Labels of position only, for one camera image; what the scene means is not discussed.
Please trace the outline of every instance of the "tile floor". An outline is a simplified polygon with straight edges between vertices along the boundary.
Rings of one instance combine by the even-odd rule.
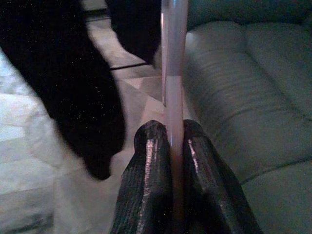
[[[88,25],[112,67],[142,62],[121,48],[109,20]],[[134,134],[151,119],[163,122],[160,74],[148,65],[114,71],[128,136],[113,158],[112,176],[96,182],[0,50],[0,233],[108,233],[120,177],[134,153]]]

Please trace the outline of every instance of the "gray leather couch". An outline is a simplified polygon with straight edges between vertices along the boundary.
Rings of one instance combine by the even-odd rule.
[[[191,0],[183,85],[264,233],[312,233],[312,0]]]

